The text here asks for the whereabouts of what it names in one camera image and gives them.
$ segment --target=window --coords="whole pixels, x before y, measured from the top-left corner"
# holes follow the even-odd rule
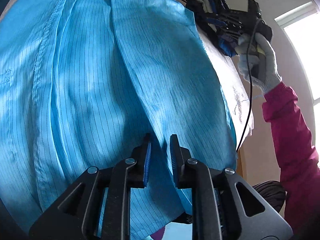
[[[291,40],[304,67],[313,96],[316,147],[320,148],[320,13],[310,2],[278,18],[276,22]]]

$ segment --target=magenta jacket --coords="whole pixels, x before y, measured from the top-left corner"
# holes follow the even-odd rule
[[[293,89],[280,83],[265,99],[263,117],[271,123],[280,182],[287,191],[284,219],[296,233],[311,214],[320,211],[319,155]]]

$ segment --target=hanging clothes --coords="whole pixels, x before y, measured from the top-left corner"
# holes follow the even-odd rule
[[[88,167],[114,166],[147,132],[131,239],[192,212],[191,191],[172,182],[170,135],[209,167],[235,169],[219,79],[177,1],[18,0],[0,40],[0,198],[25,232]]]
[[[196,23],[206,32],[212,44],[225,56],[237,55],[235,47],[237,40],[225,34],[229,28],[228,24],[219,19],[219,14],[230,10],[225,0],[187,0],[186,8],[193,11]]]

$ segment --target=white work glove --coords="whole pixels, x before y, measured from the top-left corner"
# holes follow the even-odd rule
[[[251,37],[248,34],[243,34],[239,38],[239,46],[236,47],[236,52],[240,55],[240,61],[238,63],[239,73],[243,75],[244,79],[248,82],[250,81],[250,79],[248,73],[246,53],[248,49],[248,44],[250,42],[250,38]],[[282,77],[278,74],[276,54],[273,48],[271,47],[270,43],[260,33],[255,34],[255,40],[260,45],[261,49],[264,51],[266,55],[266,69],[262,70],[263,67],[260,67],[260,65],[264,63],[260,62],[257,56],[250,55],[250,51],[256,52],[255,48],[252,46],[249,50],[248,56],[249,67],[250,69],[252,69],[254,65],[259,64],[258,78],[252,76],[252,85],[258,86],[262,90],[263,95],[265,95],[281,83]]]

